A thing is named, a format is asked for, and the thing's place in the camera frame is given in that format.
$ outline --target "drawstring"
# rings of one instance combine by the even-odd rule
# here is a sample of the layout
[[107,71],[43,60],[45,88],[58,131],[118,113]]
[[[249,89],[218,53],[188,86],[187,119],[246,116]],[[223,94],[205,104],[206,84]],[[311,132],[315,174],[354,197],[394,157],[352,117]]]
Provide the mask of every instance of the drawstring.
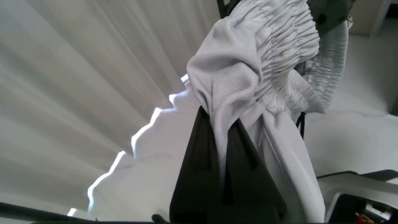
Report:
[[300,116],[297,118],[296,127],[300,125],[301,138],[304,139],[304,127],[305,127],[305,115],[306,112],[301,112]]

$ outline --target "gathered fabric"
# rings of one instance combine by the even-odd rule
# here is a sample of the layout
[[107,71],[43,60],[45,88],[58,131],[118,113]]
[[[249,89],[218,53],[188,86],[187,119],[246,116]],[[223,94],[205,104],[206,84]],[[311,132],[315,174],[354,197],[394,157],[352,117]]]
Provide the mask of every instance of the gathered fabric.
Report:
[[[242,0],[213,26],[187,65],[195,95],[210,115],[221,178],[228,129],[240,118],[285,199],[286,222],[325,217],[307,149],[292,120],[303,111],[324,112],[336,88],[327,80],[340,79],[333,77],[335,68],[323,68],[336,57],[318,54],[319,42],[306,0]],[[294,67],[306,61],[301,76]]]

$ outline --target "white curtain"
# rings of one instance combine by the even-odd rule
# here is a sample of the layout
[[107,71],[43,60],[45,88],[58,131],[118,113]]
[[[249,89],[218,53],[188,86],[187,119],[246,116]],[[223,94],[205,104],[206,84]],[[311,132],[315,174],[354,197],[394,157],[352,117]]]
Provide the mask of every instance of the white curtain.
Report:
[[216,0],[0,0],[0,201],[86,209],[217,19]]

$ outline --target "black strap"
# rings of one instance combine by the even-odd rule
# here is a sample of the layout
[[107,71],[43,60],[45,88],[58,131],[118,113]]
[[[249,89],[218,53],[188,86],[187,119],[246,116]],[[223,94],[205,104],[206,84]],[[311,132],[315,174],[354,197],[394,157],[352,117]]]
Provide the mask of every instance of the black strap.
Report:
[[300,134],[304,139],[304,127],[305,127],[305,115],[306,112],[301,112],[300,116],[297,118],[296,127],[300,126]]

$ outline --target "marble floor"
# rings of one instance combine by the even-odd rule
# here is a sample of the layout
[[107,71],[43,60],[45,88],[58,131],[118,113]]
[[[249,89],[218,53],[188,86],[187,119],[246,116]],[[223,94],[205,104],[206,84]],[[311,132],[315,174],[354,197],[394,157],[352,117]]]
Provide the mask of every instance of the marble floor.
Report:
[[[307,115],[305,143],[315,173],[398,170],[398,118],[388,115],[398,86],[398,21],[378,37],[350,36],[345,75],[326,114]],[[149,221],[168,218],[170,199],[199,103],[189,84],[95,190],[92,217]]]

